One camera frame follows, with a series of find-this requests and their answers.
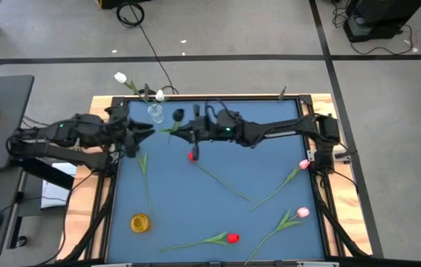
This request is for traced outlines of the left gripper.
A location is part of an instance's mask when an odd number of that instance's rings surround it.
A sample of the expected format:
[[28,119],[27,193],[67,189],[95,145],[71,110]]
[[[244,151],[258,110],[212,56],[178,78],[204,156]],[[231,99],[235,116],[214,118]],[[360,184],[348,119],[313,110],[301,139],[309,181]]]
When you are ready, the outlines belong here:
[[121,156],[135,158],[137,155],[136,145],[151,136],[155,132],[154,126],[148,123],[136,122],[135,131],[130,130],[128,108],[123,106],[108,107],[105,109],[108,114],[106,127],[107,136],[114,145],[114,150]]

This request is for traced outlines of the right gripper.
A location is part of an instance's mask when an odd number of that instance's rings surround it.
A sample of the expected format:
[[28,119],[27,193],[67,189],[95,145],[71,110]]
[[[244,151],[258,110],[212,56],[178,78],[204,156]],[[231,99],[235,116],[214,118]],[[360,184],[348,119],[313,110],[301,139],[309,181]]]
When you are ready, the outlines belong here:
[[192,140],[192,161],[199,160],[198,143],[203,136],[209,135],[212,118],[216,119],[217,114],[211,105],[204,105],[204,115],[200,115],[200,105],[193,105],[194,120],[192,126],[183,125],[172,130],[172,136],[179,137],[184,140]]

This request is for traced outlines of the black artificial tulip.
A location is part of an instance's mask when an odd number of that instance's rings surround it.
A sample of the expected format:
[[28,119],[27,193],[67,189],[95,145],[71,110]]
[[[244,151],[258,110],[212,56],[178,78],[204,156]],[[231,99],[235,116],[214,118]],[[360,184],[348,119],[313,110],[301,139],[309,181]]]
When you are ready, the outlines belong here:
[[175,131],[177,131],[179,129],[179,127],[182,125],[182,121],[185,115],[185,110],[182,108],[176,109],[173,113],[172,113],[172,118],[173,118],[173,125],[170,128],[166,128],[166,129],[161,129],[159,130],[160,133],[164,133],[164,134],[168,134],[168,144],[170,144],[171,142],[171,133],[174,133]]

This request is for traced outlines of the red artificial tulip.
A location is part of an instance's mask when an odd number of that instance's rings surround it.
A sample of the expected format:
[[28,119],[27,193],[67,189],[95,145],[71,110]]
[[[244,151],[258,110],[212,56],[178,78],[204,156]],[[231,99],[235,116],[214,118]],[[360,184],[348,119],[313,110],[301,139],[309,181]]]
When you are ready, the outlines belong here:
[[229,244],[238,243],[239,241],[240,241],[239,234],[228,233],[225,231],[213,237],[206,238],[204,240],[200,240],[193,243],[182,244],[182,245],[175,245],[175,246],[171,246],[167,248],[162,248],[162,249],[159,249],[158,251],[161,252],[161,251],[169,251],[169,250],[178,249],[178,248],[188,248],[194,245],[200,245],[204,243],[228,246]]
[[227,184],[226,182],[224,182],[221,178],[217,177],[215,174],[213,174],[211,171],[209,171],[208,169],[204,168],[202,165],[200,165],[198,163],[198,161],[196,159],[194,159],[194,154],[192,152],[188,153],[188,158],[190,162],[193,162],[196,166],[199,167],[199,169],[201,169],[203,172],[205,172],[206,174],[210,175],[211,177],[213,177],[214,179],[216,179],[220,184],[222,184],[223,186],[225,186],[226,188],[228,188],[230,191],[232,191],[233,193],[237,194],[238,196],[244,198],[247,201],[251,201],[251,199],[247,196],[245,196],[244,194],[242,194],[240,191],[235,190],[233,187],[231,187],[229,184]]

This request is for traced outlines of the green flower stem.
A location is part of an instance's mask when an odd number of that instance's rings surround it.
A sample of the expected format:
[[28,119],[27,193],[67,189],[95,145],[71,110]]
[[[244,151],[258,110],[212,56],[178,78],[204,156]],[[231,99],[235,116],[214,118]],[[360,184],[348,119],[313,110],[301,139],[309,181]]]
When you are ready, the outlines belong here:
[[148,154],[141,154],[140,152],[137,153],[137,161],[140,166],[141,173],[144,179],[144,188],[145,188],[145,195],[146,200],[150,208],[150,212],[154,215],[154,206],[151,201],[150,193],[149,193],[149,181],[147,177],[147,166],[148,166]]

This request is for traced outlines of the white artificial tulip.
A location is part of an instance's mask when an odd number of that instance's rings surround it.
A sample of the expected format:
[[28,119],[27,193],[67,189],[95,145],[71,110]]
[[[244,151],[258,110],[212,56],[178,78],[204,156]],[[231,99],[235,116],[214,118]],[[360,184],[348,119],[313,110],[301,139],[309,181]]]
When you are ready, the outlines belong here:
[[165,102],[165,101],[166,101],[166,96],[163,90],[159,90],[158,92],[156,92],[154,96],[154,103],[155,103],[154,109],[157,110],[160,107],[160,103]]
[[130,89],[135,96],[138,96],[139,98],[141,98],[149,107],[151,107],[152,110],[154,111],[157,110],[157,108],[153,106],[153,104],[150,104],[149,101],[143,95],[139,93],[134,82],[132,80],[128,81],[128,78],[125,74],[121,72],[116,72],[114,74],[114,78],[117,82],[119,82],[122,85],[125,85],[128,89]]

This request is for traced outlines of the pink artificial tulip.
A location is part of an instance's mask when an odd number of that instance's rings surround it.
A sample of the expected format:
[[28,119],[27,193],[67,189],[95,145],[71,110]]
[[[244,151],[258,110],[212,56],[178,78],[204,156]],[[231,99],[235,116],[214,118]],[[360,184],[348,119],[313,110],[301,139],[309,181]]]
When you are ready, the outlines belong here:
[[288,182],[290,182],[292,179],[296,177],[296,175],[302,171],[306,170],[310,166],[310,160],[303,159],[300,161],[297,167],[295,167],[285,178],[285,180],[282,182],[282,184],[274,190],[269,196],[265,197],[262,201],[258,202],[256,205],[251,207],[250,211],[254,211],[256,208],[258,208],[260,205],[265,203],[266,201],[270,200],[272,197],[274,197]]
[[286,228],[289,228],[293,225],[298,225],[300,223],[299,219],[304,219],[305,217],[308,217],[310,215],[310,210],[307,207],[300,207],[294,215],[290,216],[290,210],[287,211],[287,213],[282,217],[278,225],[274,230],[272,230],[267,236],[263,238],[263,240],[257,245],[257,247],[253,250],[251,255],[247,258],[247,260],[244,262],[244,265],[246,266],[249,261],[256,255],[258,250],[262,247],[262,245],[275,233],[282,231]]

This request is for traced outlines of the clear glass vase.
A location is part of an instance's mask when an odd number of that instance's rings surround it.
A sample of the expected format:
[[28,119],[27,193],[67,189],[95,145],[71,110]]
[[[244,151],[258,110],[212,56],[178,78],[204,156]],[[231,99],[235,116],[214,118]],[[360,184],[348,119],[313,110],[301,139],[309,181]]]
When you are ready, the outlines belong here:
[[164,120],[163,107],[160,104],[151,104],[148,113],[154,123],[161,123]]

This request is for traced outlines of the amber glass vase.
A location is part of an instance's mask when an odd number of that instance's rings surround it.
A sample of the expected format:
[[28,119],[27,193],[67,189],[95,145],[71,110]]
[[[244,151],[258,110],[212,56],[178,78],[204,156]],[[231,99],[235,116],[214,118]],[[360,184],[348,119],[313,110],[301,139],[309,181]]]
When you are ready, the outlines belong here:
[[146,214],[134,214],[131,218],[130,228],[134,233],[142,234],[151,228],[151,221]]

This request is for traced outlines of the white sheet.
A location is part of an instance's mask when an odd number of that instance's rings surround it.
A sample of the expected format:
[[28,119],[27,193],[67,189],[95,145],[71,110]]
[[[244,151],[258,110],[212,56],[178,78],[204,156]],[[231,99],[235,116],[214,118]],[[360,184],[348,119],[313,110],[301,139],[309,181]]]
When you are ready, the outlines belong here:
[[[76,175],[76,166],[70,163],[65,162],[55,162],[52,164],[52,167],[60,171],[65,172],[66,174],[75,177]],[[66,206],[66,199],[69,195],[69,190],[62,188],[58,185],[54,185],[50,182],[42,182],[42,198],[41,198],[41,210],[46,210],[49,208],[60,208]]]

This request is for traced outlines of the black floor box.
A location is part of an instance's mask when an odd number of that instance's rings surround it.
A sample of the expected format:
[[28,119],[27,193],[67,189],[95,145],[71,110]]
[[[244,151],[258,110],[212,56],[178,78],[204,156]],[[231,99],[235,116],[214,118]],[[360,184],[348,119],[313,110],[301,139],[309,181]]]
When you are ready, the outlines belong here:
[[141,3],[151,0],[95,0],[98,7],[104,10],[110,10],[123,4]]

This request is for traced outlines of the wooden table board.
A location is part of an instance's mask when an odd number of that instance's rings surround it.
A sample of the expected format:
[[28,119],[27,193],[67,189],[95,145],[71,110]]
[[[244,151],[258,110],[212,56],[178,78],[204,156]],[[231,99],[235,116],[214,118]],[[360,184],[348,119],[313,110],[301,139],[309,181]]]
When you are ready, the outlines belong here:
[[[171,95],[170,100],[187,100],[204,98],[220,100],[236,100],[238,98],[245,101],[262,98],[264,100],[276,100],[276,93],[247,93],[247,94],[181,94]],[[295,93],[302,104],[303,113],[309,113],[313,109],[317,113],[336,113],[336,106],[329,93]],[[333,203],[334,215],[338,217],[339,223],[347,232],[350,238],[358,247],[367,254],[372,254],[373,249],[369,240],[366,222],[362,214],[362,207],[359,200],[360,188],[355,189],[352,182],[356,175],[353,169],[356,157],[352,156],[349,163],[335,162],[335,172],[329,175],[329,183],[326,188],[321,188],[322,198],[326,202]],[[70,205],[65,215],[65,230],[61,240],[62,249],[57,254],[57,260],[62,260],[68,256],[75,245],[81,240],[88,229],[93,216],[98,212],[95,205],[102,207],[105,198],[108,196],[110,179],[101,179],[92,175],[85,166],[76,169],[74,185],[77,189],[73,192]]]

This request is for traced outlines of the black equipment stand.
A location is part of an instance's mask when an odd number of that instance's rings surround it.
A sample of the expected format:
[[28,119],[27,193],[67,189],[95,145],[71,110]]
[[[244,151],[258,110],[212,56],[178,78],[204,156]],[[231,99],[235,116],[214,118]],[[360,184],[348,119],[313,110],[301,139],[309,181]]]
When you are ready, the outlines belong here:
[[392,39],[420,7],[421,0],[349,0],[343,29],[349,42]]

